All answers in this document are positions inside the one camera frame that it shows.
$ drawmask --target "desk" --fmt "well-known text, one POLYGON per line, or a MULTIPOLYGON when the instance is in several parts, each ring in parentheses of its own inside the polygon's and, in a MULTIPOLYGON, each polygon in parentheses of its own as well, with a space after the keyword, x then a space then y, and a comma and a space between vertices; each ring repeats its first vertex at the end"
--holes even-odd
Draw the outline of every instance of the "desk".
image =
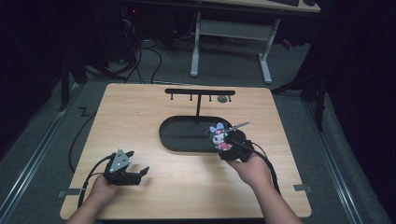
MULTIPOLYGON (((279 10, 289 10, 297 12, 320 12, 320 7, 317 4, 310 7, 303 1, 300 1, 299 6, 292 7, 284 4, 279 4, 271 2, 268 0, 201 0, 200 3, 222 3, 229 5, 238 5, 245 7, 266 7, 271 9, 279 10)), ((254 39, 260 41, 266 41, 266 45, 260 53, 259 62, 262 67, 262 75, 264 77, 264 82, 266 84, 271 84, 272 79, 270 71, 268 69, 267 57, 274 41, 278 25, 280 23, 280 18, 274 19, 273 25, 257 25, 257 24, 247 24, 239 22, 227 22, 227 21, 212 21, 212 20, 201 20, 201 13, 198 12, 196 26, 195 26, 195 42, 194 50, 192 53, 191 60, 191 76, 198 76, 198 62, 199 62, 199 39, 200 35, 219 35, 234 38, 245 38, 254 39)))
MULTIPOLYGON (((87 143, 81 154, 70 189, 79 189, 91 168, 102 158, 122 148, 133 150, 128 172, 147 166, 139 186, 123 186, 100 219, 178 219, 262 217, 248 185, 217 153, 174 152, 160 140, 159 128, 175 115, 195 115, 196 97, 166 94, 166 88, 232 90, 232 101, 209 102, 202 98, 201 115, 222 117, 232 124, 247 119, 243 132, 261 146, 276 169, 282 196, 299 217, 311 208, 301 185, 294 158, 271 92, 265 88, 199 87, 110 84, 106 88, 87 143)), ((96 170, 103 172, 104 162, 96 170)), ((67 195, 61 210, 64 219, 76 211, 77 195, 67 195)))

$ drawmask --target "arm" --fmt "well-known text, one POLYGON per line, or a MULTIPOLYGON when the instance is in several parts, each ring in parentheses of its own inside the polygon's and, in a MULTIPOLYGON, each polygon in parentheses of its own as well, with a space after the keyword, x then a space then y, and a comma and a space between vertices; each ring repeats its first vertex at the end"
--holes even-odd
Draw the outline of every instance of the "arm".
POLYGON ((99 175, 93 183, 90 195, 66 223, 94 223, 96 216, 111 202, 119 188, 120 186, 108 185, 106 179, 99 175))
POLYGON ((247 162, 227 161, 247 183, 259 201, 265 223, 302 223, 289 205, 275 190, 265 161, 252 154, 247 162))

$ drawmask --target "white desk leg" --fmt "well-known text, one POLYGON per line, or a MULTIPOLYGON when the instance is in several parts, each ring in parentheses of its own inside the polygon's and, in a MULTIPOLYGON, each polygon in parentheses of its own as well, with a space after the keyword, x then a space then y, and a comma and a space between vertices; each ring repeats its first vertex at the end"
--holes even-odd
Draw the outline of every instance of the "white desk leg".
POLYGON ((200 26, 201 26, 201 12, 197 12, 197 22, 195 24, 195 43, 194 43, 194 51, 192 52, 192 61, 191 61, 191 72, 190 72, 191 77, 198 76, 200 26))
POLYGON ((270 71, 268 70, 267 56, 268 56, 268 53, 270 52, 271 46, 273 44, 279 23, 280 23, 280 19, 276 19, 274 21, 274 26, 271 29, 270 36, 268 38, 265 51, 264 51, 264 53, 259 54, 259 60, 260 60, 261 66, 262 66, 262 75, 264 76, 264 82, 266 84, 272 83, 271 74, 270 74, 270 71))

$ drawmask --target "toy ear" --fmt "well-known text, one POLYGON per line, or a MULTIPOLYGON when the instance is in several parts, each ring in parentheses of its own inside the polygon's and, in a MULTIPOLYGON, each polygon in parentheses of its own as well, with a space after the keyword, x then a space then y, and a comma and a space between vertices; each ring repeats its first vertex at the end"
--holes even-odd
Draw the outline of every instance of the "toy ear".
POLYGON ((217 129, 218 129, 218 130, 224 129, 224 125, 223 125, 221 122, 219 122, 219 123, 218 123, 217 129))

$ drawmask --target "gray carpet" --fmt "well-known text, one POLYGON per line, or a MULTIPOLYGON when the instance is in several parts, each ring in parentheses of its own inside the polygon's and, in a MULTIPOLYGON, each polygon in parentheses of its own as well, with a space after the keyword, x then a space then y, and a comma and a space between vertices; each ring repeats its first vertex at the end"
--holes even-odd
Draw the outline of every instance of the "gray carpet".
MULTIPOLYGON (((255 49, 258 43, 250 43, 255 49)), ((309 46, 284 49, 274 45, 268 58, 273 77, 272 85, 263 83, 262 72, 255 54, 230 52, 228 50, 210 49, 216 46, 202 45, 203 50, 199 67, 199 76, 191 78, 192 46, 174 45, 172 48, 157 45, 153 49, 162 56, 162 64, 154 80, 188 83, 195 85, 249 86, 274 89, 294 79, 309 46)), ((142 50, 139 72, 146 82, 159 65, 159 56, 150 50, 142 50)), ((53 135, 43 161, 22 194, 6 223, 63 223, 59 213, 64 198, 59 192, 68 188, 72 172, 68 165, 68 153, 80 128, 89 117, 81 116, 81 107, 86 107, 85 114, 94 113, 108 83, 122 82, 106 77, 89 76, 89 81, 82 86, 81 93, 64 114, 58 132, 53 135)), ((134 72, 130 83, 140 83, 134 72)), ((0 162, 2 179, 0 201, 4 201, 17 181, 26 163, 34 154, 52 121, 59 115, 60 84, 53 89, 53 95, 31 118, 30 123, 7 156, 0 162)), ((304 223, 350 223, 344 206, 338 196, 331 172, 326 165, 318 131, 312 125, 306 105, 300 101, 297 91, 286 91, 275 95, 290 147, 296 160, 303 183, 312 191, 307 192, 312 207, 312 215, 303 218, 304 223)), ((92 121, 82 130, 72 148, 72 164, 75 167, 89 134, 92 121)), ((353 157, 349 145, 332 111, 331 100, 326 99, 323 117, 324 136, 334 159, 345 178, 346 185, 361 214, 361 223, 390 223, 382 206, 376 200, 367 179, 353 157)))

